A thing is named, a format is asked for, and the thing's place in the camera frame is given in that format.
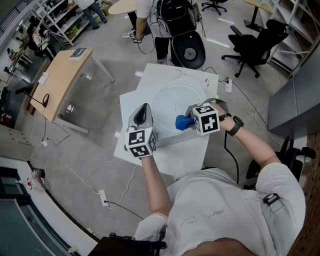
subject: blue object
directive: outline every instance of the blue object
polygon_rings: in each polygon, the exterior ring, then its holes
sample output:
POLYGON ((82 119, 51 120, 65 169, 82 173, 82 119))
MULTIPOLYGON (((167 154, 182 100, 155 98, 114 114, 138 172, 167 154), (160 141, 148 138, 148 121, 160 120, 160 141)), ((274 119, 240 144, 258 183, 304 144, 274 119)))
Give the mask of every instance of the blue object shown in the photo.
POLYGON ((178 115, 175 119, 175 128, 184 131, 189 128, 189 125, 193 125, 195 120, 192 117, 185 118, 184 115, 178 115))

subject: sneaker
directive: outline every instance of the sneaker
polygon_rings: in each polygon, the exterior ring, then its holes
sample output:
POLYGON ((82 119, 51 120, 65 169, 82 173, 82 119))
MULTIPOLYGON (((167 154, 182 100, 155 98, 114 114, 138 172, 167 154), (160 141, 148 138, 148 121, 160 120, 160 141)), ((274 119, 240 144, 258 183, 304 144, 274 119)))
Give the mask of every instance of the sneaker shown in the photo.
POLYGON ((167 56, 165 56, 162 59, 157 59, 156 62, 159 63, 159 64, 162 64, 162 63, 165 63, 166 59, 167 59, 167 56))

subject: gray floor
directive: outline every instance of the gray floor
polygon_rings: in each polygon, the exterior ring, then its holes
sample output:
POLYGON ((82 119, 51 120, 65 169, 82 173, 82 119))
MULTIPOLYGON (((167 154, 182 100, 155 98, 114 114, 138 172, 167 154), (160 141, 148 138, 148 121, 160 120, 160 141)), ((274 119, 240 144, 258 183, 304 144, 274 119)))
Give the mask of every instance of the gray floor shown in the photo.
MULTIPOLYGON (((243 0, 229 0, 221 5, 228 10, 221 16, 211 9, 202 13, 207 38, 231 45, 228 39, 228 35, 232 34, 231 24, 218 18, 234 22, 234 25, 244 34, 257 36, 258 33, 246 28, 243 22, 243 19, 251 20, 253 6, 246 4, 243 0)), ((110 232, 133 235, 140 220, 122 208, 116 207, 110 210, 103 207, 100 197, 77 178, 65 163, 94 189, 105 190, 110 201, 117 202, 120 199, 135 166, 113 157, 117 143, 115 135, 122 127, 119 95, 135 90, 140 79, 135 76, 135 72, 143 72, 147 63, 156 62, 155 51, 144 55, 129 38, 123 38, 123 35, 131 29, 130 21, 125 14, 109 15, 107 19, 108 23, 101 24, 100 29, 87 29, 79 37, 77 47, 93 48, 94 54, 115 77, 115 83, 110 83, 97 67, 89 64, 67 100, 68 103, 73 102, 76 106, 76 112, 70 118, 90 129, 90 133, 85 135, 66 128, 70 137, 59 146, 54 146, 52 141, 49 141, 47 148, 39 149, 45 131, 45 119, 41 113, 36 112, 34 116, 26 115, 22 127, 23 132, 34 145, 36 154, 31 163, 35 167, 45 169, 46 179, 53 196, 76 220, 84 227, 92 229, 99 238, 109 235, 110 232)), ((227 48, 202 38, 206 49, 206 62, 203 67, 213 67, 219 74, 220 80, 225 77, 233 79, 267 121, 269 97, 285 84, 287 74, 277 67, 266 64, 257 68, 261 73, 258 79, 247 66, 244 67, 240 77, 235 78, 234 74, 240 67, 237 61, 221 60, 223 54, 235 54, 233 47, 227 48)), ((150 35, 145 37, 141 48, 145 52, 152 50, 153 43, 150 35)), ((218 88, 218 95, 229 103, 231 113, 239 116, 248 129, 269 142, 275 150, 280 149, 251 116, 230 102, 222 86, 218 88)), ((231 97, 235 103, 244 106, 263 124, 248 100, 237 88, 232 88, 231 97)), ((60 127, 46 122, 45 139, 50 138, 58 143, 66 135, 60 127)), ((236 179, 236 166, 223 149, 223 138, 222 132, 211 135, 205 165, 222 168, 236 179)), ((230 136, 227 145, 239 162, 240 183, 243 184, 251 157, 230 136)), ((173 180, 167 175, 163 178, 167 184, 173 180)), ((145 181, 140 167, 137 168, 129 192, 124 195, 121 205, 144 218, 148 216, 145 181)))

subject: hand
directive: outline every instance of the hand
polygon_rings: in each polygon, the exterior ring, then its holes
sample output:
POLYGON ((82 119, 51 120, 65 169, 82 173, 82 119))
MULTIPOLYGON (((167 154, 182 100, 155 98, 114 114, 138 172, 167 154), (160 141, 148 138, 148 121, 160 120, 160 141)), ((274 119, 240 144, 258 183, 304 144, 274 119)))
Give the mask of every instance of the hand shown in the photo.
MULTIPOLYGON (((218 111, 218 115, 222 116, 226 114, 226 111, 218 104, 211 102, 210 105, 218 111)), ((220 122, 220 128, 225 131, 230 131, 235 126, 235 121, 231 116, 227 116, 223 121, 220 122)))

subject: white wall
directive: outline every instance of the white wall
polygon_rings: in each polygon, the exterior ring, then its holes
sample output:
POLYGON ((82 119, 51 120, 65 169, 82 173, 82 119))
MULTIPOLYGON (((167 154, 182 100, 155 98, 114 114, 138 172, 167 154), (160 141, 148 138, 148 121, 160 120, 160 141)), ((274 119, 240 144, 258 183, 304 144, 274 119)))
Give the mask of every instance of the white wall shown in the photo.
MULTIPOLYGON (((32 177, 31 169, 25 161, 0 156, 0 166, 17 169, 23 184, 25 184, 27 178, 32 177)), ((27 188, 27 191, 49 225, 68 245, 76 246, 78 253, 82 256, 86 256, 92 251, 97 242, 78 228, 57 207, 45 191, 29 190, 29 188, 27 188)))
POLYGON ((7 72, 4 72, 4 68, 8 67, 10 68, 12 61, 9 59, 7 49, 10 48, 14 50, 15 52, 19 51, 19 43, 10 38, 6 45, 2 48, 2 51, 0 52, 0 79, 4 81, 5 83, 7 82, 9 78, 9 74, 7 72))

